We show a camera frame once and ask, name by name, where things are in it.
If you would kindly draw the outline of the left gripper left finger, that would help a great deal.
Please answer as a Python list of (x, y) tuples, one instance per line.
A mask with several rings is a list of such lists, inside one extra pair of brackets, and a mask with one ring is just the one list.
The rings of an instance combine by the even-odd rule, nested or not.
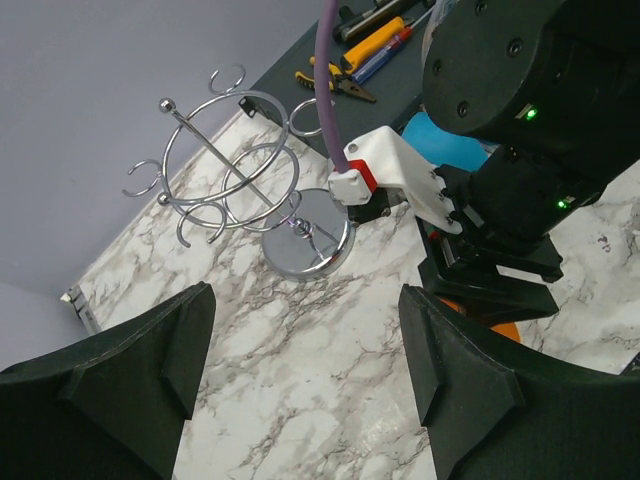
[(143, 314), (1, 373), (4, 479), (171, 479), (216, 298), (192, 285)]

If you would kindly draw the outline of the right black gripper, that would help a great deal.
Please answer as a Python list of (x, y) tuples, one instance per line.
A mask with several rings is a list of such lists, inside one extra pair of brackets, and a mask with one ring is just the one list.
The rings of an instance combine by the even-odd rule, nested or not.
[(448, 238), (428, 224), (421, 224), (419, 232), (426, 252), (418, 266), (424, 290), (460, 305), (470, 319), (483, 325), (502, 325), (559, 312), (548, 287), (505, 276), (492, 261), (482, 260), (477, 266), (450, 265)]

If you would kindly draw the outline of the orange plastic goblet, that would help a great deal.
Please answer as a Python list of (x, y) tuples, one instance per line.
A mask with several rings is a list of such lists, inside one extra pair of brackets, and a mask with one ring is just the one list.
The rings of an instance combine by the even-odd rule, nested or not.
[[(455, 310), (456, 312), (460, 313), (461, 315), (465, 317), (468, 316), (467, 310), (461, 304), (451, 301), (449, 299), (442, 298), (442, 297), (440, 297), (439, 300), (443, 302), (445, 305)], [(514, 322), (495, 325), (491, 328), (491, 330), (503, 335), (506, 338), (509, 338), (514, 342), (517, 342), (517, 343), (521, 342), (521, 336), (520, 336), (519, 330)]]

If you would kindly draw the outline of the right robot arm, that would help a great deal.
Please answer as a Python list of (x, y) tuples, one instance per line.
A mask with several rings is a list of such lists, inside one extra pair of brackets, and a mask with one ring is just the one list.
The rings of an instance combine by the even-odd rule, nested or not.
[(487, 325), (554, 315), (551, 230), (639, 158), (635, 1), (439, 1), (423, 104), (441, 130), (494, 145), (437, 168), (452, 233), (425, 237), (425, 289)]

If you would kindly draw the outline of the blue plastic goblet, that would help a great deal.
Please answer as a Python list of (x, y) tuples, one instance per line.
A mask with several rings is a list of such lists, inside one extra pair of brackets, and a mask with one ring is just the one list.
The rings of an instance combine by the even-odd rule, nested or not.
[(467, 172), (481, 168), (497, 148), (496, 144), (446, 132), (425, 112), (416, 113), (408, 121), (402, 138), (431, 164)]

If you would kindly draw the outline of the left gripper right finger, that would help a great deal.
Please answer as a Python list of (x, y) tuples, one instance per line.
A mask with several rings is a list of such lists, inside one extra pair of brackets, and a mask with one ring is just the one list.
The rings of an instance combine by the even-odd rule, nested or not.
[(635, 479), (639, 378), (580, 367), (479, 325), (415, 286), (399, 319), (440, 479)]

